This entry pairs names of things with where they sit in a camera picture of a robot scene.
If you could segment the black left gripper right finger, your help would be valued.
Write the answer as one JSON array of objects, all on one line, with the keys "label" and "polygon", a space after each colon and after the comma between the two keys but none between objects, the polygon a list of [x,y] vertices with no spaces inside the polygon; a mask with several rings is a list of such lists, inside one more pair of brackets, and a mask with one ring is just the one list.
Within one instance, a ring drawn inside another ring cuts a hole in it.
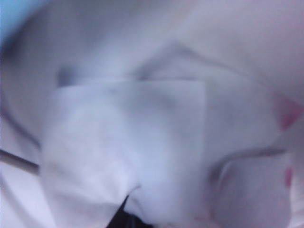
[{"label": "black left gripper right finger", "polygon": [[127,228],[152,228],[151,224],[144,223],[136,215],[131,212],[128,213]]}]

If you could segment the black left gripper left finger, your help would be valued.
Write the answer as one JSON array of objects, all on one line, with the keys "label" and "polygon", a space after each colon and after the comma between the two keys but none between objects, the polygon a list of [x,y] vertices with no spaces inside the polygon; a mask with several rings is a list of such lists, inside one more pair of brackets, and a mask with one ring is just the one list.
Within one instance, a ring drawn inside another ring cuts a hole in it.
[{"label": "black left gripper left finger", "polygon": [[130,227],[130,219],[129,214],[124,211],[124,207],[128,200],[129,196],[125,198],[110,223],[108,224],[108,228],[129,228]]}]

